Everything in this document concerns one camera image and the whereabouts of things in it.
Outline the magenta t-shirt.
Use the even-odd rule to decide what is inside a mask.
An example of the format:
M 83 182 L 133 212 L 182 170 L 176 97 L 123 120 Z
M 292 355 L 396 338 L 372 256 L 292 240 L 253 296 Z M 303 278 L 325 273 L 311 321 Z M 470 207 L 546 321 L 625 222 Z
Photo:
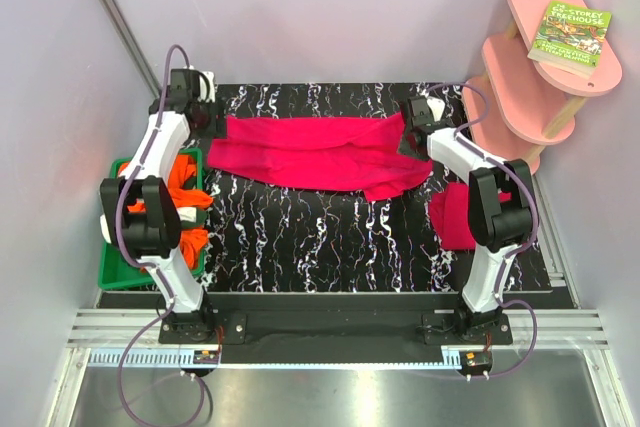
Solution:
M 422 184 L 432 163 L 397 152 L 404 123 L 388 118 L 267 117 L 227 119 L 227 137 L 212 142 L 207 166 L 280 187 L 361 191 L 369 202 Z

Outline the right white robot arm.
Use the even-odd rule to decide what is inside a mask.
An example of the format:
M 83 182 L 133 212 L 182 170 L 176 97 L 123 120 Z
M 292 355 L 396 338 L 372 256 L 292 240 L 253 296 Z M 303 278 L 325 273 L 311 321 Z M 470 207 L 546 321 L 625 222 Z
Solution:
M 468 187 L 467 221 L 475 251 L 451 324 L 460 340 L 476 343 L 499 324 L 511 265 L 537 233 L 531 171 L 522 159 L 504 160 L 470 141 L 424 97 L 402 103 L 401 115 L 399 149 L 447 167 Z

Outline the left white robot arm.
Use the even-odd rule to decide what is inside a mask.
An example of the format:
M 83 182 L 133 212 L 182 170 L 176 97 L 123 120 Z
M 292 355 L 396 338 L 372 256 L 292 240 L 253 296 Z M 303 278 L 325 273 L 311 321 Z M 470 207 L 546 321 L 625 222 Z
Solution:
M 133 158 L 100 184 L 100 221 L 105 240 L 129 267 L 150 274 L 161 291 L 168 309 L 164 325 L 203 343 L 214 335 L 216 319 L 180 251 L 182 224 L 169 191 L 171 170 L 192 133 L 226 136 L 215 75 L 193 67 L 173 69 L 165 92 L 149 107 L 147 128 Z

